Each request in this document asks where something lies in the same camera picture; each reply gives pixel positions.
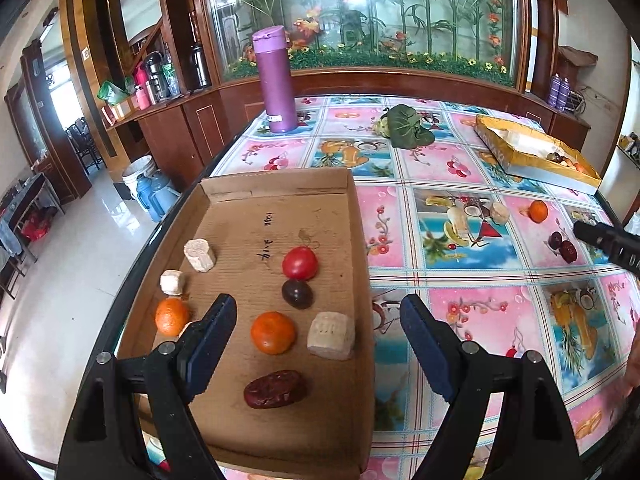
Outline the orange tangerine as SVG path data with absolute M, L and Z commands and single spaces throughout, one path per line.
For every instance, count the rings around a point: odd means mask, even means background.
M 294 322 L 277 311 L 265 312 L 254 319 L 250 338 L 257 350 L 268 356 L 278 356 L 292 347 L 297 339 Z
M 548 206 L 543 200 L 533 200 L 527 209 L 527 215 L 535 223 L 542 223 L 548 218 Z
M 164 336 L 179 336 L 190 319 L 191 312 L 179 297 L 163 299 L 155 310 L 156 328 Z

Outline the dark red jujube date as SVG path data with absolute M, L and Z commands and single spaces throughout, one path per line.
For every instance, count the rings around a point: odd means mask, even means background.
M 569 240 L 562 240 L 559 252 L 566 263 L 573 263 L 577 260 L 577 249 Z

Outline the dark date bottom edge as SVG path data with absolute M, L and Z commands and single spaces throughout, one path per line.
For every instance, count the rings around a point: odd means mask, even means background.
M 243 396 L 250 408 L 270 410 L 303 400 L 307 393 L 306 379 L 297 370 L 277 370 L 247 384 Z

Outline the dark purple plum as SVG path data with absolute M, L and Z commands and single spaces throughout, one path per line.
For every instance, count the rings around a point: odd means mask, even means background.
M 287 304 L 298 310 L 307 309 L 314 303 L 314 292 L 305 281 L 294 278 L 286 280 L 282 284 L 281 294 Z

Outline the large beige cake block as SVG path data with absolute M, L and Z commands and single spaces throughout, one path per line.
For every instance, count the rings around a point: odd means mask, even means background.
M 350 316 L 326 311 L 318 313 L 312 320 L 306 347 L 319 358 L 346 361 L 352 356 L 355 339 L 355 322 Z

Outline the red tomato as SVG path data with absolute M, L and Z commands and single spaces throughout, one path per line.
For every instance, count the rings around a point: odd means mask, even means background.
M 291 280 L 309 281 L 316 276 L 318 271 L 318 258 L 306 246 L 292 248 L 282 261 L 282 272 Z

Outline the brown cardboard tray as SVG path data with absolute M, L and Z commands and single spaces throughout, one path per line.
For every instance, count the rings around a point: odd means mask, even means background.
M 369 271 L 341 168 L 201 180 L 134 297 L 116 354 L 176 341 L 217 297 L 235 326 L 190 410 L 216 461 L 251 474 L 356 479 L 374 415 Z

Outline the colourful fruit print tablecloth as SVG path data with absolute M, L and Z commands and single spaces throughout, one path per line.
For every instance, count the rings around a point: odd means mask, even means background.
M 406 104 L 435 142 L 398 150 L 374 133 Z M 589 194 L 505 174 L 474 130 L 477 115 L 539 130 L 471 105 L 377 96 L 296 102 L 298 124 L 276 133 L 259 116 L 203 178 L 341 168 L 354 178 L 373 328 L 374 415 L 366 469 L 356 479 L 589 478 L 638 432 L 622 378 L 639 324 L 639 286 L 573 233 L 604 221 Z M 535 223 L 533 200 L 548 206 Z M 510 212 L 505 226 L 490 205 Z M 566 263 L 548 238 L 577 249 Z M 461 384 L 446 402 L 431 389 L 400 325 L 417 294 L 460 339 Z M 164 449 L 171 477 L 239 471 L 221 465 L 195 424 L 187 434 L 142 394 L 142 428 Z

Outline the yellow gift box tray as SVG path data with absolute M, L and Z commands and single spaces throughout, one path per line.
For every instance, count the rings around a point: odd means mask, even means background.
M 596 194 L 601 178 L 581 152 L 520 122 L 477 115 L 474 130 L 510 176 Z

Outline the blue thermos jug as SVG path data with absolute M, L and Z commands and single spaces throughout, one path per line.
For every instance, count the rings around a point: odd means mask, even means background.
M 160 170 L 150 176 L 140 174 L 136 191 L 138 202 L 154 222 L 162 221 L 181 195 Z

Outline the purple spray cans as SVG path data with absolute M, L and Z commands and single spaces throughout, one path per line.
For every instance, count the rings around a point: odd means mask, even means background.
M 550 79 L 547 104 L 560 112 L 564 112 L 570 96 L 570 82 L 566 77 L 554 74 Z

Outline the white plastic bucket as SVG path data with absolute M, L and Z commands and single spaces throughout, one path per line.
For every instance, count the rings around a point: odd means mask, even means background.
M 138 177 L 151 177 L 156 170 L 155 160 L 151 154 L 147 154 L 136 159 L 122 172 L 122 182 L 125 183 L 133 198 L 137 197 Z

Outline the wooden sideboard counter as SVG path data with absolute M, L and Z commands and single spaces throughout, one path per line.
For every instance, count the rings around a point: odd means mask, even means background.
M 183 191 L 264 109 L 259 82 L 250 79 L 152 106 L 107 132 L 143 139 L 157 167 Z

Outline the green leafy vegetable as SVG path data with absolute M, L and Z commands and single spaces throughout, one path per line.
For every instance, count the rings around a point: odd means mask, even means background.
M 398 150 L 415 150 L 435 142 L 434 133 L 424 127 L 420 114 L 406 104 L 397 104 L 386 110 L 373 123 L 372 130 Z

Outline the purple thermos bottle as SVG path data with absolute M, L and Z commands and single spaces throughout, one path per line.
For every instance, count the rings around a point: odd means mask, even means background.
M 269 128 L 276 133 L 294 130 L 298 119 L 285 28 L 258 30 L 252 41 Z

